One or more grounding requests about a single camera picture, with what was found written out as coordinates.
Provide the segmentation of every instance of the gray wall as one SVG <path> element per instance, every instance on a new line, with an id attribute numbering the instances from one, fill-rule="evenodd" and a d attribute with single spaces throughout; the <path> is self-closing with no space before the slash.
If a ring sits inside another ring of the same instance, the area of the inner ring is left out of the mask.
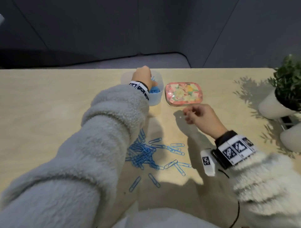
<path id="1" fill-rule="evenodd" d="M 278 66 L 301 55 L 300 0 L 2 0 L 0 65 L 179 52 L 191 67 Z"/>

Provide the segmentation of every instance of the floral tin box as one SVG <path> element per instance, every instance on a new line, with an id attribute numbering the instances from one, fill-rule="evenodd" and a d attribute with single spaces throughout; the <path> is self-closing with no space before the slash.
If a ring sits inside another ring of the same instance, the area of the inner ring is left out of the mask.
<path id="1" fill-rule="evenodd" d="M 203 101 L 201 87 L 194 82 L 171 82 L 166 85 L 165 94 L 171 106 L 187 106 Z"/>

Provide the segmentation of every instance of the person's left hand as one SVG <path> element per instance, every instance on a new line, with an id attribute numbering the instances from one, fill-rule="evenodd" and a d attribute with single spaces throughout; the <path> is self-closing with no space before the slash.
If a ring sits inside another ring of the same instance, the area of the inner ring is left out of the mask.
<path id="1" fill-rule="evenodd" d="M 151 80 L 151 70 L 148 66 L 137 68 L 133 73 L 132 81 L 140 81 L 146 84 L 148 90 L 154 86 L 157 86 L 158 83 Z"/>

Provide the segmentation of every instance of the gray fleece sleeve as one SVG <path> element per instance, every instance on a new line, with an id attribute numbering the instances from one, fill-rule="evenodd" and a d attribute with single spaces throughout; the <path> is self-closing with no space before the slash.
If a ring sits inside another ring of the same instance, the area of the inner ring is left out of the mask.
<path id="1" fill-rule="evenodd" d="M 230 172 L 230 183 L 250 227 L 301 227 L 301 176 L 290 158 L 257 151 Z"/>
<path id="2" fill-rule="evenodd" d="M 130 85 L 100 92 L 84 114 L 82 128 L 57 155 L 2 193 L 0 227 L 91 227 L 115 200 L 126 149 L 148 110 L 144 95 Z"/>

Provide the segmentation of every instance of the person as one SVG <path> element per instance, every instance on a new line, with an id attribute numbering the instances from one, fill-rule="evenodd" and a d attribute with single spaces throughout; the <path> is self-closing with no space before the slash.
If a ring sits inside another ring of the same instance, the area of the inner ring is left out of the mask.
<path id="1" fill-rule="evenodd" d="M 57 155 L 12 181 L 2 193 L 0 227 L 93 227 L 115 200 L 126 150 L 144 125 L 147 90 L 154 85 L 144 66 L 133 74 L 130 85 L 101 91 L 83 115 L 81 129 Z M 207 104 L 186 107 L 183 113 L 187 123 L 213 137 L 217 147 L 237 135 Z M 250 227 L 301 227 L 301 178 L 288 157 L 256 151 L 228 171 Z M 183 226 L 216 227 L 167 208 L 140 211 L 114 227 Z"/>

